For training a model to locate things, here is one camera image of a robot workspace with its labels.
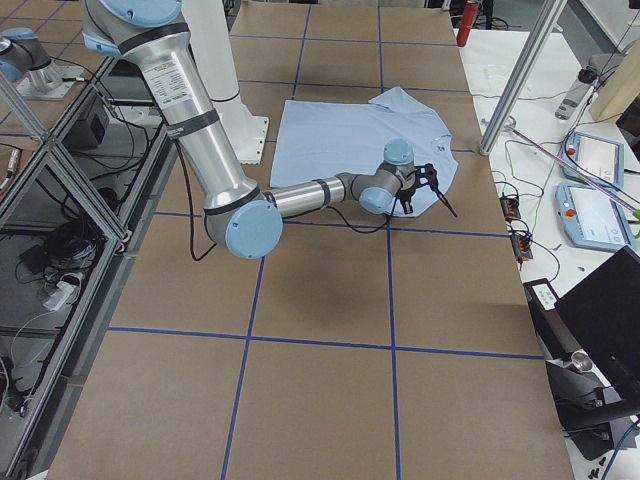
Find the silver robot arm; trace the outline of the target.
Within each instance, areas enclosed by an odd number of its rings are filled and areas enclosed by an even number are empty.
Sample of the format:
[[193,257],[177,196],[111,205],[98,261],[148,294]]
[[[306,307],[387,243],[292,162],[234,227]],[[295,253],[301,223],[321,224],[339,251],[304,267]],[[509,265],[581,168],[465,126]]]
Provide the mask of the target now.
[[191,34],[212,28],[214,63],[223,80],[237,82],[228,24],[221,2],[85,1],[87,48],[136,65],[166,122],[168,137],[187,159],[205,193],[205,229],[211,240],[240,258],[257,259],[279,243],[283,221],[353,200],[391,217],[412,214],[412,197],[424,187],[446,200],[436,169],[418,165],[405,140],[394,139],[372,174],[339,173],[325,179],[263,191],[247,177],[189,51]]

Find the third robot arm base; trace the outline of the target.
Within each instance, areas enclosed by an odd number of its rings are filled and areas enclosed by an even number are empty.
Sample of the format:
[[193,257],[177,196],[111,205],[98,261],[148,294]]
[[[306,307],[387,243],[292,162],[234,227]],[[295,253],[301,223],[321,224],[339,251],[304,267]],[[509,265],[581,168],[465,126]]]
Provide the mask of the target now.
[[85,78],[82,66],[62,66],[29,28],[1,32],[1,73],[29,100],[62,100]]

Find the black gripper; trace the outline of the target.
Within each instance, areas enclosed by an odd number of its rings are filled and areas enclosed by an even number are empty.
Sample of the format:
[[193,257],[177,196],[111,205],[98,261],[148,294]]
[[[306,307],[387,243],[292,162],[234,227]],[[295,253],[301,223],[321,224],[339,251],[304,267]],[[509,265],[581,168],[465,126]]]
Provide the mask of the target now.
[[434,165],[431,163],[416,166],[415,169],[408,174],[408,185],[403,186],[399,190],[398,200],[404,214],[410,214],[413,212],[413,207],[411,204],[412,197],[418,189],[425,186],[428,186],[431,189],[431,191],[436,195],[437,199],[449,210],[454,218],[458,217],[458,214],[454,210],[453,206],[437,187],[437,171]]

